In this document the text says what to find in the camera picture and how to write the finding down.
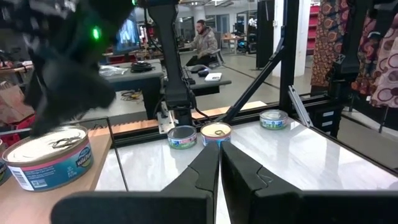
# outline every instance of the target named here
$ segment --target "computer mouse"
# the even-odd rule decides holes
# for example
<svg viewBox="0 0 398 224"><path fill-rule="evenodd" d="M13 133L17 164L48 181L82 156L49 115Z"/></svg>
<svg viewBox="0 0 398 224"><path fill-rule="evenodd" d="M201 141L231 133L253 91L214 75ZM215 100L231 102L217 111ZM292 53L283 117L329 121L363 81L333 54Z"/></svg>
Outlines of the computer mouse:
<svg viewBox="0 0 398 224"><path fill-rule="evenodd" d="M204 69L204 70L198 72L199 77L202 77L202 78L206 77L208 74L209 74L209 70L207 70L207 69Z"/></svg>
<svg viewBox="0 0 398 224"><path fill-rule="evenodd" d="M199 71L202 71L202 70L204 70L204 69L207 69L208 67L206 67L205 65L195 65L195 66L193 66L191 69L190 69L190 71L192 72L192 73L198 73Z"/></svg>

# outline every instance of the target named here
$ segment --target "red shelf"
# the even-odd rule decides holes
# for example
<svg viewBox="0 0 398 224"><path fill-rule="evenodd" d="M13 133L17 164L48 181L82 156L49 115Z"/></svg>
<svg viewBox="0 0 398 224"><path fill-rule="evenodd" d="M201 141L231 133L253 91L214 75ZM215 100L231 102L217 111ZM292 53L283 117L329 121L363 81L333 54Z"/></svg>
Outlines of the red shelf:
<svg viewBox="0 0 398 224"><path fill-rule="evenodd" d="M318 13L320 6L311 6L310 22L308 25L307 55L313 55L315 38L317 36Z"/></svg>

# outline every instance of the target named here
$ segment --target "can lid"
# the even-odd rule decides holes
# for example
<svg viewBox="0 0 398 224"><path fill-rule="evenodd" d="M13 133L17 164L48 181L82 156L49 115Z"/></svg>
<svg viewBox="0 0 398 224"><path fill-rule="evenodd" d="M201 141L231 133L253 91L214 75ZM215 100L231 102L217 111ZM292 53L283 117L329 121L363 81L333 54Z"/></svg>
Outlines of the can lid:
<svg viewBox="0 0 398 224"><path fill-rule="evenodd" d="M260 114L260 118L270 121L282 121L287 119L287 117L287 113L281 110L267 110Z"/></svg>
<svg viewBox="0 0 398 224"><path fill-rule="evenodd" d="M65 128L30 139L11 150L5 158L9 162L32 162L52 154L70 149L86 137L86 132L78 128Z"/></svg>
<svg viewBox="0 0 398 224"><path fill-rule="evenodd" d="M168 131L167 133L167 137L169 137L170 139L180 140L190 138L196 135L196 133L197 131L194 127L183 125L170 129L170 131Z"/></svg>
<svg viewBox="0 0 398 224"><path fill-rule="evenodd" d="M222 137L231 133L231 126L226 123L211 123L207 124L200 130L202 134L208 137Z"/></svg>

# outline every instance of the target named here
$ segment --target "green led light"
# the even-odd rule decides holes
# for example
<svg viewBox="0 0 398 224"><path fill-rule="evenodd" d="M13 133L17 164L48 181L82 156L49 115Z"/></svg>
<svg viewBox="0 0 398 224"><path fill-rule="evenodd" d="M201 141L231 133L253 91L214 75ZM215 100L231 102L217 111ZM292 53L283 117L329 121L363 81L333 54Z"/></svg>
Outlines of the green led light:
<svg viewBox="0 0 398 224"><path fill-rule="evenodd" d="M100 37L101 37L101 30L100 30L100 28L94 27L94 29L93 29L93 38L94 38L95 40L98 40L98 39L100 39Z"/></svg>

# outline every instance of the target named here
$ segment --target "can label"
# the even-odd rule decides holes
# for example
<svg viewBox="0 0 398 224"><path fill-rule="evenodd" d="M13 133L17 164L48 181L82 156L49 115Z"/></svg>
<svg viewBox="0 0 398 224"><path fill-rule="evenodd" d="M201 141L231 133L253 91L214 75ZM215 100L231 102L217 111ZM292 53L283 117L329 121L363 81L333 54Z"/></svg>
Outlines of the can label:
<svg viewBox="0 0 398 224"><path fill-rule="evenodd" d="M0 159L0 185L3 184L11 176L11 171L8 169L4 160Z"/></svg>
<svg viewBox="0 0 398 224"><path fill-rule="evenodd" d="M194 146L196 143L197 143L196 135L184 140L169 139L169 144L174 149L188 149Z"/></svg>
<svg viewBox="0 0 398 224"><path fill-rule="evenodd" d="M284 127L285 120L282 121L268 121L268 120L261 120L261 125L265 128L269 129L279 129Z"/></svg>
<svg viewBox="0 0 398 224"><path fill-rule="evenodd" d="M209 144L209 142L217 142L218 147L221 147L221 142L223 141L231 141L231 136L226 136L225 138L222 139L210 139L210 138L206 138L206 136L202 135L202 141L203 141L203 145L207 146L207 144Z"/></svg>
<svg viewBox="0 0 398 224"><path fill-rule="evenodd" d="M30 191L50 190L83 175L93 164L90 143L54 161L32 167L11 167L19 185Z"/></svg>

